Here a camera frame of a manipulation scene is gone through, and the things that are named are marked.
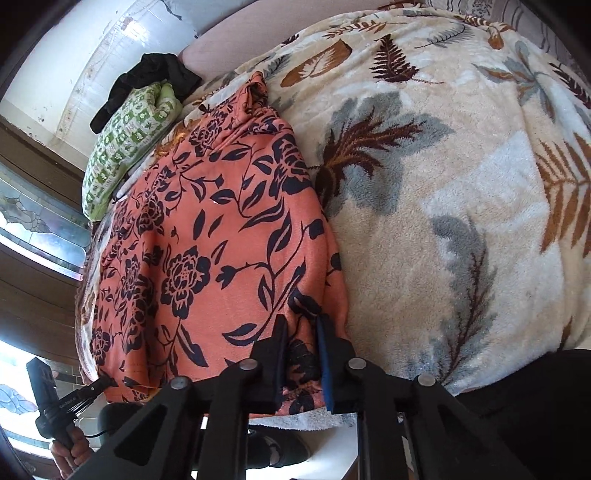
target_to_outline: orange floral blanket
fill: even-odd
[[[335,238],[289,124],[256,72],[160,158],[115,212],[102,256],[92,352],[109,401],[201,380],[288,323],[284,404],[324,404],[314,321],[345,336]]]

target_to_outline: floor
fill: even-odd
[[[313,452],[308,461],[280,469],[248,470],[246,480],[341,480],[357,458],[356,428],[299,434]]]

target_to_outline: metal bolt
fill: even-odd
[[[245,358],[242,362],[240,362],[240,368],[246,371],[254,370],[257,365],[258,362],[254,360],[254,358]]]
[[[431,374],[420,374],[418,376],[418,383],[423,387],[432,387],[436,381],[437,379]]]
[[[182,390],[191,384],[191,380],[187,377],[175,377],[170,381],[170,386],[174,390]]]
[[[358,356],[349,360],[349,368],[352,370],[363,370],[367,365],[367,362]]]

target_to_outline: black chair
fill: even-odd
[[[34,480],[10,445],[0,425],[0,472],[2,480]]]

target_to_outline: pink pillow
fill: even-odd
[[[195,39],[179,55],[209,81],[335,15],[378,9],[388,0],[258,0]]]

